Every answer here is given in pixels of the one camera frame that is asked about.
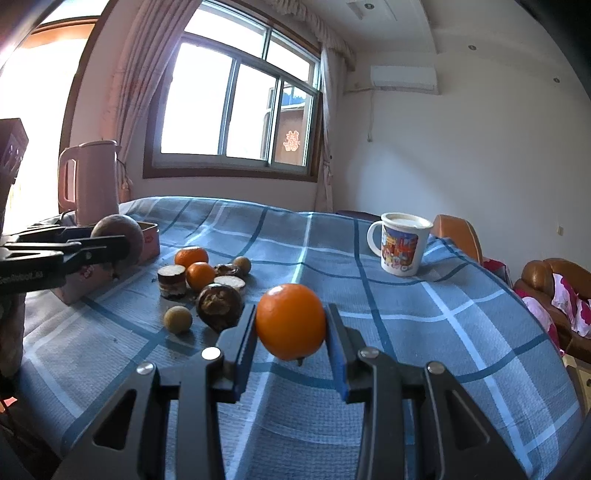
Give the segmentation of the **brown passion fruit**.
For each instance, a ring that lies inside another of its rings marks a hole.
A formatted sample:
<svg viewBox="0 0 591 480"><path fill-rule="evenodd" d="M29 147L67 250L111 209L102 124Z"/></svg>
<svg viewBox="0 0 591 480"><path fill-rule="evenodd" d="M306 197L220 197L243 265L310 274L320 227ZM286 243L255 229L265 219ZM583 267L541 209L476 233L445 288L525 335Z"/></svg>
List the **brown passion fruit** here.
<svg viewBox="0 0 591 480"><path fill-rule="evenodd" d="M112 263L114 270L124 270L135 265L143 251L143 233L139 224L123 214L112 214L102 218L91 232L91 238L123 235L129 243L129 252L122 259Z"/></svg>

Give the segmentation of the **tan longan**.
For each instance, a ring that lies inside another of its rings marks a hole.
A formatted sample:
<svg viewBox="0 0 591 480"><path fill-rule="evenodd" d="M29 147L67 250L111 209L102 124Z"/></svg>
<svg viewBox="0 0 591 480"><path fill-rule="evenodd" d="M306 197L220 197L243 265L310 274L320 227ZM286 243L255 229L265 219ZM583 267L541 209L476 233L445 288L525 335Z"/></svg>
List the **tan longan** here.
<svg viewBox="0 0 591 480"><path fill-rule="evenodd" d="M187 332L192 326L191 312L186 307L173 306L164 313L162 325L174 335Z"/></svg>
<svg viewBox="0 0 591 480"><path fill-rule="evenodd" d="M243 275L249 275L249 272L252 269L252 263L250 262L249 258L245 256L236 257L232 260L232 264L242 271Z"/></svg>

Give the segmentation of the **dark mangosteen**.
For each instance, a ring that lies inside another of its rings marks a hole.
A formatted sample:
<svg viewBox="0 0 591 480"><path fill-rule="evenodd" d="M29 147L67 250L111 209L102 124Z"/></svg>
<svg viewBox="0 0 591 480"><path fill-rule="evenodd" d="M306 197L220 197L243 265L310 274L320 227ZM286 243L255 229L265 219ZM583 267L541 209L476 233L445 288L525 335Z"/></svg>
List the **dark mangosteen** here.
<svg viewBox="0 0 591 480"><path fill-rule="evenodd" d="M242 310L242 295L230 286L212 283L205 286L197 297L199 319L216 334L235 327Z"/></svg>
<svg viewBox="0 0 591 480"><path fill-rule="evenodd" d="M239 266L233 265L231 263L217 264L213 267L213 269L214 269L216 277L232 276L232 277L238 277L240 279L245 278L245 273L243 273L242 268L240 268Z"/></svg>

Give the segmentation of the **large orange mandarin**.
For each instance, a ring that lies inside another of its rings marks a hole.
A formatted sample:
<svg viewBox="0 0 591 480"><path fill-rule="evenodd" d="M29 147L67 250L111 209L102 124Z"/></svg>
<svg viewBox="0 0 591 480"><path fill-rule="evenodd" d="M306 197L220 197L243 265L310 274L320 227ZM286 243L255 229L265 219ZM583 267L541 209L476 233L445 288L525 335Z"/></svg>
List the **large orange mandarin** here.
<svg viewBox="0 0 591 480"><path fill-rule="evenodd" d="M256 306L256 334L274 357L301 363L314 355L327 337L320 298L301 284L271 288Z"/></svg>

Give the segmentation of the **pink electric kettle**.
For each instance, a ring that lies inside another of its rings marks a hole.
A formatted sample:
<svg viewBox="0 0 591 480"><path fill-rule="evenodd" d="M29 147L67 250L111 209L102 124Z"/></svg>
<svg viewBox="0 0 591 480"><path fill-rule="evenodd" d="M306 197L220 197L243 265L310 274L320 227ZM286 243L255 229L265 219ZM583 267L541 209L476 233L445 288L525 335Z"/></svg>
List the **pink electric kettle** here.
<svg viewBox="0 0 591 480"><path fill-rule="evenodd" d="M115 140L85 142L64 149L58 159L58 204L89 226L118 209Z"/></svg>

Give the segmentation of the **blue plaid tablecloth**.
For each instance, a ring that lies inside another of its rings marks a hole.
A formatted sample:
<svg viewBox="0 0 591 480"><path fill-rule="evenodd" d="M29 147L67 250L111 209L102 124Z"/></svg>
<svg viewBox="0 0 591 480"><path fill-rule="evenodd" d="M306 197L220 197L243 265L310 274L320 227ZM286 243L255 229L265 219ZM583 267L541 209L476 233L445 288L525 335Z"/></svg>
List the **blue plaid tablecloth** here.
<svg viewBox="0 0 591 480"><path fill-rule="evenodd" d="M543 479L584 416L522 299L448 239L388 273L358 219L150 197L158 260L28 294L15 391L65 479Z"/></svg>

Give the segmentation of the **brown leather sofa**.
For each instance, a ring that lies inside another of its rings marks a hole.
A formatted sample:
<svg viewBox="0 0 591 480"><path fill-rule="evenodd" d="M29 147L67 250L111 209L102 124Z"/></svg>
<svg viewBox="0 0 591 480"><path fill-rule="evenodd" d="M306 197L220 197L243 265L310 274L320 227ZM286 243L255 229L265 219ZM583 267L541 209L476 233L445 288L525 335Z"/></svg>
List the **brown leather sofa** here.
<svg viewBox="0 0 591 480"><path fill-rule="evenodd" d="M553 274L563 275L575 292L590 302L590 272L560 258L534 260L527 263L514 291L533 311L549 332L551 340L565 354L590 363L590 337L583 338L571 330L567 317L552 304Z"/></svg>

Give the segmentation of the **pink floral cloth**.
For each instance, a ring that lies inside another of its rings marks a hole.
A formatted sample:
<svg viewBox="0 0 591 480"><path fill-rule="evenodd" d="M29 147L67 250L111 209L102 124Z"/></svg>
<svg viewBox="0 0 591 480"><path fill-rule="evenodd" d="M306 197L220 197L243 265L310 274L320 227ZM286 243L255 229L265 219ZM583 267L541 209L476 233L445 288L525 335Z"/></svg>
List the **pink floral cloth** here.
<svg viewBox="0 0 591 480"><path fill-rule="evenodd" d="M561 274L554 273L554 295L551 304L568 319L571 330L583 338L590 337L590 302L582 299Z"/></svg>

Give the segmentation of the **orange wooden chair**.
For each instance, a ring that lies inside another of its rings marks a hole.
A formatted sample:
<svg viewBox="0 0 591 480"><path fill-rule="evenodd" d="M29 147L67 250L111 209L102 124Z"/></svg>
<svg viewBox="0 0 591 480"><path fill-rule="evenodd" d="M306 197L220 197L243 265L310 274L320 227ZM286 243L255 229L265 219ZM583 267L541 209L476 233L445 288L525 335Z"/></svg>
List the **orange wooden chair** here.
<svg viewBox="0 0 591 480"><path fill-rule="evenodd" d="M438 238L449 238L466 255L483 263L483 253L473 225L463 218L440 214L434 220L432 233Z"/></svg>

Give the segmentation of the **white printed mug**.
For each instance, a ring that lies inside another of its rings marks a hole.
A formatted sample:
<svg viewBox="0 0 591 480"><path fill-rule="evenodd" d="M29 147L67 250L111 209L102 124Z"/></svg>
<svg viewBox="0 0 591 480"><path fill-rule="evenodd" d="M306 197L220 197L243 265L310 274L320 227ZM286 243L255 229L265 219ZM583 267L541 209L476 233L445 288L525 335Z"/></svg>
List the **white printed mug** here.
<svg viewBox="0 0 591 480"><path fill-rule="evenodd" d="M382 268L398 277L418 273L434 224L420 216L389 212L370 225L367 243Z"/></svg>

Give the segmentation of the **pink curtain left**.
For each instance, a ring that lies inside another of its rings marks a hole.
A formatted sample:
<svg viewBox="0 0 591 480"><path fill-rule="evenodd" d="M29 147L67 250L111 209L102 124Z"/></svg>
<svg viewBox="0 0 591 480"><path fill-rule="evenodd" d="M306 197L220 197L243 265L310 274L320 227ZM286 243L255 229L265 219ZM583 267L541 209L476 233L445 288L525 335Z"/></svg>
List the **pink curtain left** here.
<svg viewBox="0 0 591 480"><path fill-rule="evenodd" d="M132 197L127 157L134 131L199 6L198 0L143 1L127 33L100 124L101 138L118 147L115 181L120 202Z"/></svg>

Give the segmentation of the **pink curtain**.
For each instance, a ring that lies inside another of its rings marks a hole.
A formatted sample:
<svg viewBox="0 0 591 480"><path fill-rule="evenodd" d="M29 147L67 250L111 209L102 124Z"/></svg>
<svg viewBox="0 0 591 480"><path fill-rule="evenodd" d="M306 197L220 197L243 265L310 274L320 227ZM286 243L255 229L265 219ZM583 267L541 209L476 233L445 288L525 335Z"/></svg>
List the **pink curtain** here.
<svg viewBox="0 0 591 480"><path fill-rule="evenodd" d="M127 33L100 124L101 138L118 147L115 181L120 202L132 197L127 157L134 131L199 6L198 0L143 1Z"/></svg>
<svg viewBox="0 0 591 480"><path fill-rule="evenodd" d="M322 149L318 164L315 211L332 212L334 210L332 164L335 162L335 148L337 148L339 102L346 86L346 58L334 48L325 45L322 45L321 51L321 86Z"/></svg>

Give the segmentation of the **dark round stool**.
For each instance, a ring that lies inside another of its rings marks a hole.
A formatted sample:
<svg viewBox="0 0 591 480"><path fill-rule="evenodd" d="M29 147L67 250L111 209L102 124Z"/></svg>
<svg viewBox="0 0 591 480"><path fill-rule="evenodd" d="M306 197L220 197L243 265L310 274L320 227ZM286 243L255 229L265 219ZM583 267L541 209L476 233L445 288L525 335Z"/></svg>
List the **dark round stool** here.
<svg viewBox="0 0 591 480"><path fill-rule="evenodd" d="M336 215L346 216L349 218L359 219L363 221L369 222L376 222L381 219L379 215L370 214L368 212L363 211L354 211L354 210L339 210L335 212Z"/></svg>

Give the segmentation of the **pink curtain right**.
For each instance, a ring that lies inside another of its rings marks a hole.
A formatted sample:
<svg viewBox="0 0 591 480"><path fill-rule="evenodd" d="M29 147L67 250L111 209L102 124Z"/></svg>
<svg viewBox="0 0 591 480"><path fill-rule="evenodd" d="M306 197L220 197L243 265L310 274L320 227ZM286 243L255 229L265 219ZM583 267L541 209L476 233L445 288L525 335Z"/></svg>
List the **pink curtain right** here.
<svg viewBox="0 0 591 480"><path fill-rule="evenodd" d="M332 212L334 210L332 164L335 162L335 148L337 148L339 102L346 86L346 58L334 48L325 45L322 45L321 51L321 86L322 149L318 164L315 211Z"/></svg>

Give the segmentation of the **window with wooden frame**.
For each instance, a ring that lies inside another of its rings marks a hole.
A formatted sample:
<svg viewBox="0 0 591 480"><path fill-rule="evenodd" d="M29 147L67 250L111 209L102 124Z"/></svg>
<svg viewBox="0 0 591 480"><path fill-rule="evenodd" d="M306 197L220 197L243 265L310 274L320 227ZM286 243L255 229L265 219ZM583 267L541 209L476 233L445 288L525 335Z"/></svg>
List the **window with wooden frame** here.
<svg viewBox="0 0 591 480"><path fill-rule="evenodd" d="M204 1L152 99L144 178L314 180L318 49L242 1Z"/></svg>

